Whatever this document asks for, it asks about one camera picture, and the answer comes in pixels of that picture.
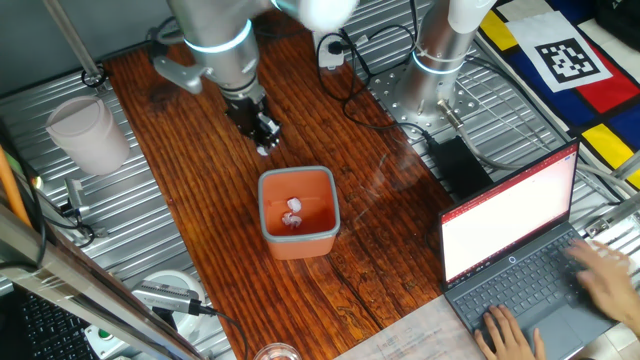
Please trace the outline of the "person's left hand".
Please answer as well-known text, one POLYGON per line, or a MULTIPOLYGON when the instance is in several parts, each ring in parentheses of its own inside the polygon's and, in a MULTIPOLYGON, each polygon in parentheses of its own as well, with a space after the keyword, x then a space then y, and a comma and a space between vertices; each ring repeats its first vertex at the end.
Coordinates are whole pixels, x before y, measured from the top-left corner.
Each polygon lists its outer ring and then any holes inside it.
POLYGON ((475 342, 486 360, 546 360, 544 340, 538 328, 530 346, 516 318, 504 306, 490 306, 483 320, 493 343, 490 347, 480 330, 474 332, 475 342))

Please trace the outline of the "person's right hand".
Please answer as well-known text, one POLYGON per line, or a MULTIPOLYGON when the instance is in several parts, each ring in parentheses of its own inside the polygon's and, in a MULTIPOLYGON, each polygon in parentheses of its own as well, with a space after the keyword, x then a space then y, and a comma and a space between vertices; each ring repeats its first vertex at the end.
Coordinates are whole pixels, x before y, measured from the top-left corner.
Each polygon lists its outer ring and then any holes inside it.
POLYGON ((638 336, 639 294, 629 275, 631 259, 597 241, 576 240, 567 253, 584 267, 577 279, 595 305, 638 336))

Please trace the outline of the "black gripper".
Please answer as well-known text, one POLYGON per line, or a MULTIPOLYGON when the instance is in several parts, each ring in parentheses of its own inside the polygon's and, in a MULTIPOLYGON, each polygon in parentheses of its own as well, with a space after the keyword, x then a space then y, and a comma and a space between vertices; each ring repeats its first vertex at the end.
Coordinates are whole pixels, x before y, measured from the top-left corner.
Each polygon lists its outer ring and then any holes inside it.
POLYGON ((269 116, 266 93, 262 88, 224 97, 227 116, 243 135, 252 140, 258 151, 279 143, 280 123, 269 116))

